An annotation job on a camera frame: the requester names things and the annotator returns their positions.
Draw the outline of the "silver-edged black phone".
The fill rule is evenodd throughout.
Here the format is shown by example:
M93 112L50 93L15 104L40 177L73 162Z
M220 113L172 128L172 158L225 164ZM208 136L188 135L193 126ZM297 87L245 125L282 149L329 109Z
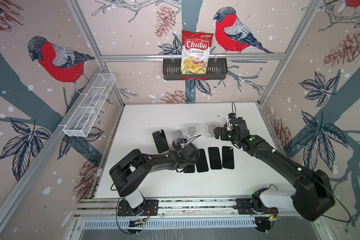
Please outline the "silver-edged black phone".
M206 153L204 149L200 149L200 156L196 163L196 168L198 173L205 173L209 171L209 166L207 163Z

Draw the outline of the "black phone with label sticker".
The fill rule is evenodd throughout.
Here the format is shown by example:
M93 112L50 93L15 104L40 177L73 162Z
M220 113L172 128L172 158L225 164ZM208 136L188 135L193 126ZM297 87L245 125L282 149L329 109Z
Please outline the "black phone with label sticker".
M228 146L223 146L222 156L223 156L223 162L222 162L223 168L233 170L235 168L233 148Z

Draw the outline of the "green-edged black phone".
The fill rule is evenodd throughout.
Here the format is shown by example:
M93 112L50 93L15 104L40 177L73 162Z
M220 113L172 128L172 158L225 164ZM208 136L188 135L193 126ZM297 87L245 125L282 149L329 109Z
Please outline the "green-edged black phone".
M221 170L222 161L220 156L220 151L218 147L209 147L208 148L210 167L212 170Z

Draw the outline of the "blue-edged phone with sticker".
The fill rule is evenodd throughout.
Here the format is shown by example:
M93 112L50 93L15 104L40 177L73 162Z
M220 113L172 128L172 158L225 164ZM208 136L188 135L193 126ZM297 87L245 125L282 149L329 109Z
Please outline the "blue-edged phone with sticker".
M169 150L168 141L164 130L158 130L152 133L157 151L159 154Z

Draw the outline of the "purple-edged black phone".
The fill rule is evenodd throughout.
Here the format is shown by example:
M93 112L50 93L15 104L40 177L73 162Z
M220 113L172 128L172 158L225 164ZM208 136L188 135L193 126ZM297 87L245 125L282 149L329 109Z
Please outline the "purple-edged black phone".
M189 165L189 166L186 166L184 167L184 170L183 172L186 173L186 174L192 174L192 173L195 173L195 165Z

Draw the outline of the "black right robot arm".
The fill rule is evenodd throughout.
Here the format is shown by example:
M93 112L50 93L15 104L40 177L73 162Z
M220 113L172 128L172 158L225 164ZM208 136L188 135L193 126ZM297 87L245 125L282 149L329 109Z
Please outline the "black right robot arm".
M294 188L294 191L272 191L262 188L252 194L251 205L262 214L272 208L296 211L308 221L315 221L335 205L335 196L328 175L304 167L275 150L265 139L251 135L243 118L231 118L227 127L214 129L216 139L230 141L234 147L273 168Z

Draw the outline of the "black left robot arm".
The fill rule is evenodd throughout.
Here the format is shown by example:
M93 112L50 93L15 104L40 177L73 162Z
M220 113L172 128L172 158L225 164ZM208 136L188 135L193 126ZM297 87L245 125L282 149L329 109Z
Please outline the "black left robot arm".
M135 149L115 164L109 174L119 196L135 210L145 207L145 198L139 186L149 173L164 170L180 173L184 168L194 166L200 155L200 150L192 143L157 155L143 154Z

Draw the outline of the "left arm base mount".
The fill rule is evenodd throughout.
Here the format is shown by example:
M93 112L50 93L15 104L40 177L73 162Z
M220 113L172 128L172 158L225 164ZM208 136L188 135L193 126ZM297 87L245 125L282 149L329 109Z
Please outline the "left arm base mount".
M136 208L132 208L129 203L122 199L118 204L118 217L148 217L148 216L157 216L159 208L158 200L146 200L138 205Z

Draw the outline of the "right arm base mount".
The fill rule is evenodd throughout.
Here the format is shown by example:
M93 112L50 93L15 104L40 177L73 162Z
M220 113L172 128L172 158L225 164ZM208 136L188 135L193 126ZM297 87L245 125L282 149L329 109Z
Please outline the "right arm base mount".
M260 199L260 194L269 188L261 188L251 195L251 198L247 199L236 199L236 205L234 209L238 210L240 215L278 215L279 211L277 208L266 207Z

